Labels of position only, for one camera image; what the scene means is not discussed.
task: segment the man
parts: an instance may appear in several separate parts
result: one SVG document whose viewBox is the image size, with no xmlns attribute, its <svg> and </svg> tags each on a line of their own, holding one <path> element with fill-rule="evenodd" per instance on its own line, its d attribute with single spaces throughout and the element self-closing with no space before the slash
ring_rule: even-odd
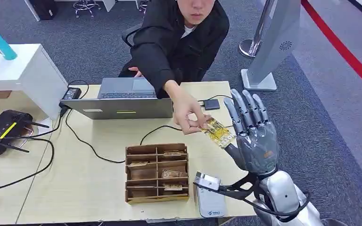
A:
<svg viewBox="0 0 362 226">
<path fill-rule="evenodd" d="M 184 134 L 206 127 L 200 104 L 179 86 L 201 81 L 227 36 L 228 17 L 217 0 L 152 0 L 135 33 L 132 60 L 119 77 L 144 76 L 158 98 L 170 97 Z M 194 113 L 197 121 L 189 120 Z"/>
</svg>

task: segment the metal pole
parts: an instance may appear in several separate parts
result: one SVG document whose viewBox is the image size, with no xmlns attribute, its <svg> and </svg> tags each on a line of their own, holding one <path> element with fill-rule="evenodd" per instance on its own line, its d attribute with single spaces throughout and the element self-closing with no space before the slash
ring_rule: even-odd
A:
<svg viewBox="0 0 362 226">
<path fill-rule="evenodd" d="M 266 1 L 253 39 L 246 39 L 240 43 L 239 51 L 242 55 L 252 59 L 256 57 L 256 53 L 259 50 L 260 44 L 262 43 L 261 39 L 263 34 L 264 22 L 267 20 L 273 4 L 274 0 Z"/>
</svg>

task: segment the robotic thumb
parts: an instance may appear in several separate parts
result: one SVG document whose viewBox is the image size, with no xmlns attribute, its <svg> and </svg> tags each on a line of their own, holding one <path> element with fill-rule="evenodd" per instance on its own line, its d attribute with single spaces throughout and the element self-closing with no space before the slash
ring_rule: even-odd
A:
<svg viewBox="0 0 362 226">
<path fill-rule="evenodd" d="M 233 144 L 229 144 L 224 149 L 234 160 L 235 164 L 241 169 L 247 171 L 244 157 L 241 155 L 239 149 Z"/>
</svg>

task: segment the laptop keyboard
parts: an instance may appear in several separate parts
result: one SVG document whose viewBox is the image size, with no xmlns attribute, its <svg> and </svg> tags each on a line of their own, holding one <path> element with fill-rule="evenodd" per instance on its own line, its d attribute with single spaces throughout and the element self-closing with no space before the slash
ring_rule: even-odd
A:
<svg viewBox="0 0 362 226">
<path fill-rule="evenodd" d="M 102 93 L 101 99 L 156 98 L 154 92 L 147 93 Z"/>
</svg>

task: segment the black cable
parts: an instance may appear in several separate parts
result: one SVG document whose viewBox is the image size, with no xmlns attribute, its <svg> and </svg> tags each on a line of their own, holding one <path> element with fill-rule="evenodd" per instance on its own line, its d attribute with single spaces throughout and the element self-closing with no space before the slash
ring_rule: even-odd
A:
<svg viewBox="0 0 362 226">
<path fill-rule="evenodd" d="M 87 84 L 87 91 L 86 91 L 86 92 L 84 93 L 84 95 L 81 97 L 81 98 L 83 98 L 83 97 L 88 93 L 88 90 L 90 89 L 90 85 L 89 85 L 86 81 L 84 81 L 84 80 L 74 80 L 74 81 L 71 81 L 67 87 L 69 87 L 71 83 L 76 82 L 76 81 L 82 81 L 82 82 L 84 82 L 85 84 Z M 40 173 L 42 173 L 43 171 L 45 171 L 50 165 L 52 165 L 53 158 L 54 158 L 54 156 L 55 156 L 55 147 L 54 147 L 53 143 L 52 143 L 50 140 L 41 139 L 41 138 L 36 138 L 36 137 L 40 137 L 40 136 L 43 136 L 43 135 L 46 135 L 46 134 L 49 134 L 49 133 L 53 133 L 53 132 L 55 132 L 56 130 L 58 130 L 59 127 L 60 127 L 61 121 L 62 121 L 62 117 L 63 117 L 63 114 L 60 114 L 58 126 L 57 126 L 55 129 L 53 129 L 53 130 L 51 130 L 51 131 L 48 131 L 48 132 L 46 132 L 46 133 L 42 133 L 42 134 L 38 134 L 38 135 L 34 135 L 34 136 L 29 136 L 29 137 L 21 137 L 21 136 L 18 136 L 18 137 L 5 137 L 5 138 L 4 138 L 4 139 L 24 138 L 24 139 L 29 139 L 29 140 L 46 141 L 46 142 L 52 147 L 52 155 L 51 155 L 51 157 L 50 157 L 49 163 L 48 163 L 43 169 L 41 169 L 41 170 L 39 170 L 39 171 L 37 171 L 37 172 L 29 175 L 29 176 L 26 176 L 26 177 L 24 177 L 24 178 L 21 178 L 21 179 L 19 179 L 19 180 L 17 180 L 17 181 L 14 181 L 14 182 L 12 182 L 12 183 L 9 183 L 9 184 L 6 184 L 6 185 L 2 185 L 2 186 L 0 186 L 0 189 L 5 188 L 5 187 L 8 187 L 8 186 L 11 186 L 11 185 L 14 185 L 14 184 L 17 184 L 17 183 L 19 183 L 19 182 L 21 182 L 21 181 L 23 181 L 23 180 L 26 180 L 26 179 L 28 179 L 28 178 L 31 178 L 31 177 L 37 175 L 37 174 L 40 174 Z M 73 133 L 75 134 L 74 130 L 73 130 L 68 124 L 67 124 L 67 126 L 68 126 L 68 127 L 73 131 Z"/>
<path fill-rule="evenodd" d="M 85 95 L 87 95 L 88 91 L 90 90 L 90 85 L 89 85 L 89 83 L 87 83 L 87 82 L 84 81 L 84 80 L 74 80 L 74 81 L 69 82 L 69 84 L 68 84 L 67 87 L 69 87 L 71 83 L 76 82 L 76 81 L 82 81 L 82 82 L 84 82 L 84 83 L 87 85 L 87 91 L 85 91 L 84 95 L 82 95 L 81 98 L 80 98 L 80 99 L 82 99 Z M 74 133 L 75 137 L 76 137 L 80 142 L 88 145 L 88 146 L 93 150 L 93 152 L 94 152 L 94 154 L 96 155 L 96 157 L 98 157 L 98 158 L 100 158 L 100 159 L 102 159 L 102 160 L 105 160 L 105 161 L 108 161 L 108 162 L 112 162 L 112 163 L 123 163 L 123 162 L 125 162 L 125 160 L 124 160 L 124 161 L 113 161 L 113 160 L 110 160 L 110 159 L 106 159 L 106 158 L 104 158 L 104 157 L 101 157 L 101 156 L 98 155 L 98 153 L 95 151 L 95 148 L 94 148 L 91 144 L 89 144 L 89 143 L 86 142 L 86 141 L 81 140 L 81 139 L 78 137 L 77 133 L 74 131 L 74 129 L 71 128 L 71 126 L 70 126 L 70 125 L 68 124 L 68 122 L 67 122 L 68 116 L 70 115 L 71 111 L 72 111 L 72 109 L 71 109 L 71 110 L 69 111 L 69 113 L 67 114 L 65 123 L 66 123 L 66 125 L 68 126 L 68 128 Z"/>
<path fill-rule="evenodd" d="M 76 81 L 82 81 L 82 82 L 85 83 L 85 85 L 87 85 L 87 91 L 85 91 L 84 95 L 83 95 L 82 97 L 80 97 L 80 99 L 82 99 L 85 95 L 87 95 L 88 91 L 90 90 L 90 84 L 87 83 L 86 81 L 82 80 L 82 79 L 78 79 L 78 80 L 73 80 L 73 81 L 69 82 L 68 85 L 67 85 L 67 88 L 69 88 L 69 86 L 70 86 L 72 83 L 76 82 Z"/>
<path fill-rule="evenodd" d="M 46 141 L 46 142 L 48 142 L 48 143 L 50 144 L 50 146 L 52 147 L 52 155 L 51 155 L 51 157 L 50 157 L 49 163 L 48 163 L 43 169 L 41 169 L 41 170 L 39 170 L 39 171 L 37 171 L 37 172 L 29 175 L 29 176 L 26 176 L 26 177 L 24 177 L 24 178 L 22 178 L 22 179 L 20 179 L 20 180 L 17 180 L 17 181 L 15 181 L 15 182 L 12 182 L 12 183 L 10 183 L 10 184 L 0 186 L 0 189 L 1 189 L 1 188 L 4 188 L 4 187 L 7 187 L 7 186 L 10 186 L 10 185 L 17 184 L 17 183 L 19 183 L 19 182 L 21 182 L 21 181 L 23 181 L 23 180 L 26 180 L 26 179 L 31 178 L 31 177 L 39 174 L 39 173 L 42 173 L 44 170 L 46 170 L 46 169 L 52 164 L 52 162 L 53 162 L 53 157 L 54 157 L 54 155 L 55 155 L 55 147 L 53 146 L 53 143 L 52 143 L 50 140 L 40 139 L 40 138 L 30 138 L 30 140 Z"/>
<path fill-rule="evenodd" d="M 74 80 L 74 81 L 71 81 L 71 82 L 68 83 L 67 88 L 69 88 L 69 86 L 70 86 L 72 83 L 76 82 L 76 81 L 82 81 L 82 82 L 84 82 L 84 83 L 87 85 L 87 91 L 86 91 L 86 92 L 84 93 L 84 95 L 80 98 L 80 99 L 82 99 L 82 98 L 88 93 L 88 91 L 90 90 L 90 85 L 89 85 L 86 81 L 84 81 L 84 80 Z M 55 129 L 53 129 L 53 130 L 51 130 L 51 131 L 48 131 L 48 132 L 46 132 L 46 133 L 41 133 L 41 134 L 38 134 L 38 135 L 29 136 L 29 137 L 17 136 L 17 137 L 5 137 L 4 139 L 29 139 L 29 138 L 41 137 L 41 136 L 47 135 L 47 134 L 49 134 L 49 133 L 55 132 L 56 130 L 59 129 L 60 124 L 61 124 L 61 121 L 62 121 L 62 117 L 63 117 L 63 115 L 64 115 L 65 112 L 66 112 L 63 108 L 64 108 L 64 107 L 62 107 L 62 111 L 60 112 L 58 126 L 57 126 Z"/>
<path fill-rule="evenodd" d="M 161 128 L 171 128 L 171 129 L 175 129 L 175 130 L 178 130 L 178 131 L 182 131 L 182 129 L 177 129 L 177 128 L 172 127 L 172 126 L 167 126 L 167 125 L 159 126 L 159 127 L 157 127 L 156 129 L 154 129 L 154 130 L 150 131 L 149 133 L 147 133 L 147 134 L 142 138 L 142 140 L 141 140 L 141 142 L 140 142 L 140 145 L 142 145 L 143 140 L 144 140 L 147 136 L 149 136 L 151 133 L 153 133 L 153 132 L 155 132 L 156 130 L 161 129 Z"/>
<path fill-rule="evenodd" d="M 254 204 L 253 202 L 247 200 L 247 199 L 243 199 L 244 202 L 248 203 L 249 205 L 255 207 L 258 210 L 261 210 L 263 212 L 275 215 L 275 216 L 282 216 L 282 217 L 289 217 L 292 215 L 296 215 L 298 214 L 300 211 L 302 211 L 310 202 L 310 199 L 312 198 L 312 194 L 310 192 L 303 192 L 303 194 L 307 195 L 306 197 L 306 201 L 303 203 L 302 206 L 300 206 L 299 208 L 297 208 L 295 211 L 289 212 L 289 213 L 281 213 L 281 212 L 275 212 L 275 211 L 271 211 L 268 209 L 265 209 L 259 205 Z"/>
<path fill-rule="evenodd" d="M 3 139 L 31 139 L 31 138 L 35 138 L 35 137 L 44 136 L 44 135 L 47 135 L 47 134 L 49 134 L 49 133 L 53 133 L 53 132 L 55 132 L 56 130 L 59 129 L 60 123 L 61 123 L 61 121 L 62 121 L 62 117 L 63 117 L 62 115 L 59 116 L 58 126 L 57 126 L 55 129 L 53 129 L 53 130 L 51 130 L 51 131 L 48 131 L 48 132 L 46 132 L 46 133 L 41 133 L 41 134 L 38 134 L 38 135 L 29 136 L 29 137 L 22 137 L 22 136 L 17 136 L 17 137 L 4 137 Z"/>
<path fill-rule="evenodd" d="M 231 98 L 231 99 L 232 99 L 232 97 L 229 97 L 229 96 L 226 96 L 226 95 L 216 95 L 216 96 L 211 97 L 211 98 L 206 99 L 206 100 L 211 100 L 211 99 L 216 98 L 216 97 L 228 97 L 228 98 Z"/>
<path fill-rule="evenodd" d="M 123 163 L 123 162 L 125 162 L 125 161 L 113 161 L 113 160 L 110 160 L 110 159 L 103 158 L 103 157 L 101 157 L 101 156 L 98 155 L 98 153 L 95 151 L 95 148 L 93 148 L 92 145 L 90 145 L 90 144 L 89 144 L 88 142 L 86 142 L 86 141 L 81 140 L 81 139 L 78 137 L 78 135 L 75 133 L 74 129 L 71 128 L 71 126 L 70 126 L 70 125 L 68 124 L 68 122 L 67 122 L 68 116 L 70 115 L 71 111 L 72 111 L 72 110 L 70 110 L 69 113 L 67 114 L 65 123 L 66 123 L 66 125 L 69 127 L 69 129 L 74 133 L 75 137 L 76 137 L 80 142 L 88 145 L 88 146 L 93 150 L 93 152 L 95 153 L 96 157 L 98 157 L 98 158 L 100 158 L 100 159 L 102 159 L 102 160 L 105 160 L 105 161 L 108 161 L 108 162 L 112 162 L 112 163 Z"/>
</svg>

